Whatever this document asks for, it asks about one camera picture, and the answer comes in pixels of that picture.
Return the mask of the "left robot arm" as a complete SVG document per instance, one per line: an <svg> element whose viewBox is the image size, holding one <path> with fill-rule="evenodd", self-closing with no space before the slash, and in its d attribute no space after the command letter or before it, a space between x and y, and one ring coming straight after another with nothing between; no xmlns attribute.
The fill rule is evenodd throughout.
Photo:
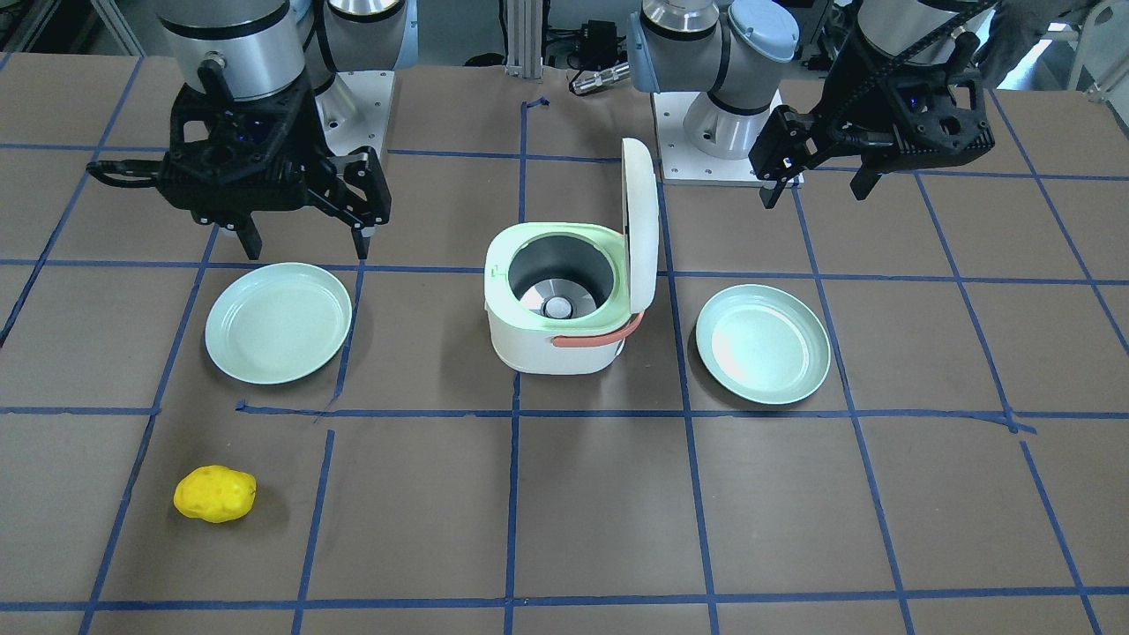
<svg viewBox="0 0 1129 635"><path fill-rule="evenodd" d="M758 186L774 206L803 172L858 157L863 200L902 169L959 168L994 148L971 64L989 1L864 1L807 112L780 96L800 49L774 1L645 1L630 17L634 87L653 96L662 173Z"/></svg>

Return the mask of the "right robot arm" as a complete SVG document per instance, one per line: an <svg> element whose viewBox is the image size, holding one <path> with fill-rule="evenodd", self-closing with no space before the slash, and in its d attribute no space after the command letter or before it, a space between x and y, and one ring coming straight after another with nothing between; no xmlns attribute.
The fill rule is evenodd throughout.
<svg viewBox="0 0 1129 635"><path fill-rule="evenodd" d="M390 221L390 188L370 138L331 148L325 97L343 71L415 64L415 3L158 1L154 12L184 78L157 191L198 224L231 232L253 260L253 214L305 206L343 221L367 258Z"/></svg>

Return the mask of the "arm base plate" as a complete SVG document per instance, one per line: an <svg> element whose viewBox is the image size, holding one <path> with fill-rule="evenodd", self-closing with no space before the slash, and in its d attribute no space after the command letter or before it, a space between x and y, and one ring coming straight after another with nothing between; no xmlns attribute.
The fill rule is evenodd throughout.
<svg viewBox="0 0 1129 635"><path fill-rule="evenodd" d="M326 143L334 155L371 147L379 160L385 160L395 79L392 70L339 73L330 88L316 96Z"/></svg>
<svg viewBox="0 0 1129 635"><path fill-rule="evenodd" d="M653 93L654 132L660 148L662 180L676 185L763 188L751 164L751 145L765 127L780 92L753 116L718 108L706 93Z"/></svg>

